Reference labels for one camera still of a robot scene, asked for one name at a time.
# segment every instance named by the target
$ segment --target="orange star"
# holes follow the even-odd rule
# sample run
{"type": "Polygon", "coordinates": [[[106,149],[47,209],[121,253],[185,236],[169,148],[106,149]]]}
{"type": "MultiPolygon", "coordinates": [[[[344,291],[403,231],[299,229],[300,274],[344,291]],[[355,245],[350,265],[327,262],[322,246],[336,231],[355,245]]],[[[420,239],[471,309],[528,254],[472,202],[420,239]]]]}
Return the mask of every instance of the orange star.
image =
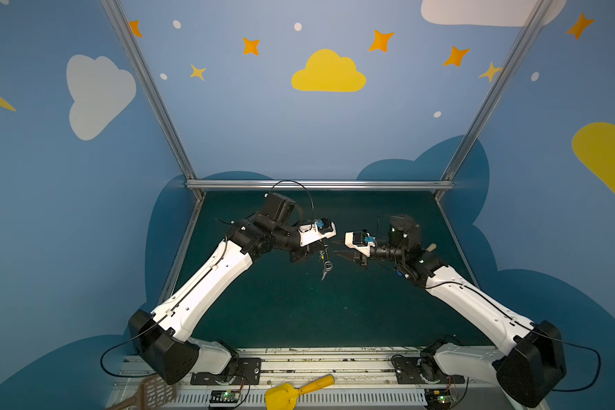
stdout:
{"type": "Polygon", "coordinates": [[[135,20],[129,23],[130,23],[130,28],[132,29],[132,33],[137,37],[143,38],[143,36],[141,35],[141,32],[139,31],[139,20],[135,20]]]}
{"type": "Polygon", "coordinates": [[[256,56],[259,56],[258,54],[258,44],[260,43],[260,40],[249,40],[246,37],[244,37],[244,54],[248,54],[248,53],[253,53],[256,56]]]}
{"type": "Polygon", "coordinates": [[[588,20],[583,15],[583,13],[581,13],[581,16],[579,16],[578,20],[576,21],[576,24],[574,24],[571,29],[567,30],[567,34],[573,34],[574,37],[576,37],[576,39],[578,40],[579,37],[581,37],[581,34],[583,34],[583,30],[585,30],[586,27],[588,27],[592,23],[594,23],[594,20],[588,20]]]}
{"type": "Polygon", "coordinates": [[[447,61],[444,61],[443,66],[448,66],[449,64],[455,64],[460,67],[460,63],[462,62],[462,57],[465,57],[471,49],[466,50],[458,50],[456,47],[451,48],[451,57],[447,61]]]}
{"type": "Polygon", "coordinates": [[[374,39],[374,43],[371,45],[369,51],[373,50],[383,50],[384,53],[387,52],[387,42],[390,40],[394,33],[383,34],[378,30],[376,31],[376,38],[374,39]]]}

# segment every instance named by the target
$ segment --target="yellow cloud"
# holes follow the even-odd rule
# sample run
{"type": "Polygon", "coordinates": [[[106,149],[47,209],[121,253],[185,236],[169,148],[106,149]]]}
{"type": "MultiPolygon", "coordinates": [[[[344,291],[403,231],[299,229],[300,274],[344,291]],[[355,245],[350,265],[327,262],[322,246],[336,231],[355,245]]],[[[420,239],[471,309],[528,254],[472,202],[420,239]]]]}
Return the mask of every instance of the yellow cloud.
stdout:
{"type": "Polygon", "coordinates": [[[572,149],[581,162],[615,193],[615,125],[586,125],[574,135],[572,149]]]}
{"type": "Polygon", "coordinates": [[[340,57],[333,50],[319,50],[312,54],[305,70],[295,72],[292,86],[301,91],[358,91],[367,78],[355,69],[355,62],[340,57]]]}

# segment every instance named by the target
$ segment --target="painted cloud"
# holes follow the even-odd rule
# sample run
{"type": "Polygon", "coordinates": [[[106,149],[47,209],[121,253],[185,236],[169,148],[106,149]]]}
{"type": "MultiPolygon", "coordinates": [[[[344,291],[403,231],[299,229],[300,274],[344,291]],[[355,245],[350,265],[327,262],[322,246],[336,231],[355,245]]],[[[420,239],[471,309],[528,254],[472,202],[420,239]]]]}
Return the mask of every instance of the painted cloud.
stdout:
{"type": "Polygon", "coordinates": [[[73,96],[71,128],[81,140],[91,140],[134,99],[132,74],[119,70],[107,57],[96,60],[77,54],[66,66],[66,82],[73,96]]]}
{"type": "MultiPolygon", "coordinates": [[[[424,0],[422,16],[435,24],[522,27],[537,0],[424,0]]],[[[566,0],[553,0],[544,17],[548,24],[566,0]]]]}
{"type": "Polygon", "coordinates": [[[301,91],[358,91],[367,78],[355,68],[355,62],[332,50],[319,50],[307,60],[305,70],[292,77],[292,86],[301,91]]]}

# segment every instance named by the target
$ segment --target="dark blue cloud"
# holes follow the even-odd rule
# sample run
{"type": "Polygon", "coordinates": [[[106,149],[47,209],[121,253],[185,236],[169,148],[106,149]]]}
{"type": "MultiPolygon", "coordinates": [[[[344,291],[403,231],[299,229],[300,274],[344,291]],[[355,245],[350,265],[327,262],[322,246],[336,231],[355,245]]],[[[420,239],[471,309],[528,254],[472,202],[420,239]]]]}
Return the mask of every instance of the dark blue cloud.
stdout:
{"type": "MultiPolygon", "coordinates": [[[[185,181],[183,175],[169,181],[151,213],[146,238],[146,302],[141,307],[144,310],[157,305],[195,203],[185,181]]],[[[23,335],[23,343],[28,337],[23,335]]],[[[0,410],[63,410],[69,404],[77,410],[103,409],[114,378],[103,373],[99,358],[106,349],[124,340],[125,334],[90,337],[38,358],[0,384],[0,410]]],[[[133,353],[131,344],[114,349],[106,356],[105,366],[115,371],[123,364],[123,355],[133,353]]]]}
{"type": "Polygon", "coordinates": [[[414,161],[380,160],[366,166],[358,180],[439,180],[458,148],[462,135],[449,138],[429,148],[414,161]]]}
{"type": "Polygon", "coordinates": [[[258,173],[252,173],[247,170],[229,170],[224,173],[212,174],[206,176],[204,179],[255,179],[255,180],[267,180],[270,177],[258,173]]]}
{"type": "MultiPolygon", "coordinates": [[[[550,393],[546,400],[552,409],[607,408],[605,392],[614,386],[615,318],[560,279],[533,270],[497,270],[489,242],[473,225],[483,209],[489,175],[487,156],[477,141],[456,175],[455,189],[442,199],[476,280],[488,295],[510,309],[536,322],[548,320],[561,330],[563,340],[590,346],[601,354],[602,367],[597,384],[582,392],[550,393]]],[[[597,365],[594,353],[569,346],[564,346],[564,350],[567,376],[558,388],[578,388],[589,383],[597,365]]]]}

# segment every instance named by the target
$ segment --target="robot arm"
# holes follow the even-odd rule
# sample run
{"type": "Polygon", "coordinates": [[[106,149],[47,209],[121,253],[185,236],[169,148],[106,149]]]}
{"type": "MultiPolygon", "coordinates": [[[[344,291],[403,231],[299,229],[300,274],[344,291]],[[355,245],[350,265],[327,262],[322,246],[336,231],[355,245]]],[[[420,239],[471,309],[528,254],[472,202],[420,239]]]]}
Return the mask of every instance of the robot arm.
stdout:
{"type": "Polygon", "coordinates": [[[262,209],[234,222],[213,254],[198,271],[151,314],[138,310],[128,324],[138,354],[169,384],[190,370],[231,376],[237,352],[222,342],[191,338],[207,309],[242,272],[272,249],[287,250],[290,261],[323,249],[321,242],[336,234],[328,218],[305,225],[287,225],[297,207],[291,199],[271,193],[262,209]]]}
{"type": "Polygon", "coordinates": [[[432,252],[421,248],[421,228],[402,215],[390,219],[389,239],[347,232],[351,249],[336,251],[366,268],[369,259],[395,263],[397,274],[443,300],[480,329],[496,346],[488,350],[438,340],[420,358],[427,382],[461,374],[500,386],[517,403],[535,407],[565,376],[560,332],[544,321],[537,325],[486,295],[432,252]]]}

